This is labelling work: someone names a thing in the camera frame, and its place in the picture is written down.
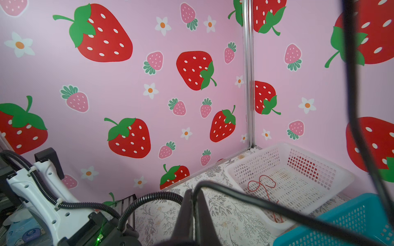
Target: black cable sleeve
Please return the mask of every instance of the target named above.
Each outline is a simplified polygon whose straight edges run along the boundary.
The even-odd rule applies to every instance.
[[[390,193],[382,181],[382,177],[376,167],[372,155],[362,136],[357,117],[357,70],[356,70],[356,46],[355,46],[355,25],[354,21],[354,1],[342,0],[343,26],[345,38],[345,57],[346,57],[346,79],[348,95],[348,118],[349,126],[357,148],[360,150],[361,157],[370,174],[380,201],[388,217],[388,222],[394,226],[394,204]]]
[[[3,150],[3,152],[0,153],[1,159],[6,161],[6,157],[10,157],[14,160],[16,160],[18,163],[20,163],[27,171],[30,171],[32,164],[27,161],[25,158],[22,156],[18,155],[17,153],[11,151],[11,150]],[[45,182],[43,181],[42,177],[38,173],[38,171],[32,171],[30,173],[32,176],[34,182],[36,183],[38,189],[41,191],[43,196],[53,205],[56,205],[58,198],[52,194],[50,189],[46,186]],[[58,206],[59,208],[62,209],[99,209],[102,211],[107,212],[110,214],[112,217],[115,217],[117,219],[120,218],[120,214],[114,210],[112,207],[104,205],[102,203],[97,203],[97,202],[62,202]]]
[[[142,206],[145,203],[155,200],[170,200],[182,205],[183,197],[181,195],[178,195],[177,193],[166,192],[166,191],[146,194],[135,200],[132,204],[130,204],[127,207],[127,209],[124,211],[121,218],[119,219],[118,229],[120,231],[123,231],[125,229],[126,221],[130,217],[131,213],[134,212],[134,210],[136,210],[138,207]]]
[[[299,214],[293,210],[290,210],[286,207],[283,207],[281,205],[275,204],[273,202],[267,201],[260,199],[258,197],[253,197],[250,195],[247,195],[245,193],[241,193],[239,191],[233,190],[229,187],[226,187],[224,185],[212,182],[212,181],[200,181],[197,183],[193,194],[192,194],[192,202],[193,204],[196,203],[197,201],[197,194],[201,190],[201,188],[207,187],[211,188],[213,190],[219,191],[225,195],[231,196],[232,198],[238,199],[242,202],[248,203],[255,205],[257,207],[261,207],[263,209],[271,210],[275,213],[281,214],[284,217],[287,217],[295,222],[301,223],[305,226],[308,226],[312,228],[313,230],[318,230],[323,233],[332,235],[334,237],[337,237],[339,239],[342,239],[345,242],[349,242],[352,244],[356,245],[362,245],[362,246],[383,246],[383,244],[380,244],[376,241],[373,241],[369,238],[366,238],[362,235],[355,234],[349,230],[346,229],[341,229],[337,226],[333,226],[329,223],[326,223],[321,220],[315,220],[313,218],[310,218],[308,216]]]
[[[1,159],[7,164],[7,165],[9,165],[10,167],[12,167],[12,169],[14,170],[14,171],[19,171],[21,168],[17,165],[17,164],[15,164],[8,156],[6,156],[6,155],[4,155],[4,154],[2,154],[2,153],[0,153],[0,155],[1,155]]]

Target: metal corner post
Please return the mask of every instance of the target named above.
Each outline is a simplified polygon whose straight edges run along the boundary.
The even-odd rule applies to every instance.
[[[246,113],[249,147],[255,142],[255,78],[253,59],[253,0],[243,0],[243,50],[245,54]]]

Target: white basket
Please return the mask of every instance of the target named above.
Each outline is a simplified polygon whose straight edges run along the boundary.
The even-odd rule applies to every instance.
[[[245,157],[224,168],[234,188],[246,194],[268,199],[267,192],[272,202],[279,204],[299,213],[308,215],[323,205],[333,196],[341,192],[354,181],[354,175],[348,170],[327,161],[309,151],[291,144],[278,144]],[[255,192],[261,175],[267,177],[260,179],[261,184]],[[253,206],[257,215],[266,225],[273,236],[279,236],[295,222],[283,218],[278,214],[275,222],[271,211]]]

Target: basket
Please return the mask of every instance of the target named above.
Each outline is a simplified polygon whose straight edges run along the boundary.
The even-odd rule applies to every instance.
[[[363,234],[386,245],[394,245],[394,231],[388,224],[376,194],[362,194],[320,215],[319,220]],[[350,246],[337,238],[300,226],[278,237],[273,246]]]
[[[354,175],[348,170],[284,143],[259,150],[228,165],[224,171],[235,189],[269,198],[305,215],[354,181]],[[253,209],[273,236],[279,236],[295,224],[271,211]]]

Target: floral tablecloth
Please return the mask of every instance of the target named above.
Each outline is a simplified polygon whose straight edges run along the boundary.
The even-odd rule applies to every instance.
[[[174,186],[169,191],[183,196],[186,190],[194,189],[201,180],[212,180],[231,187],[223,168],[256,151],[257,148],[247,150],[236,158],[213,166],[206,172]],[[247,204],[207,188],[203,188],[203,191],[217,236],[223,246],[273,244],[275,237],[271,236]],[[311,216],[319,216],[344,202],[344,199],[335,196],[315,210]],[[155,201],[138,208],[135,213],[136,230],[139,232],[139,241],[142,245],[153,245],[169,239],[177,221],[179,208],[180,205],[177,203],[168,201]]]

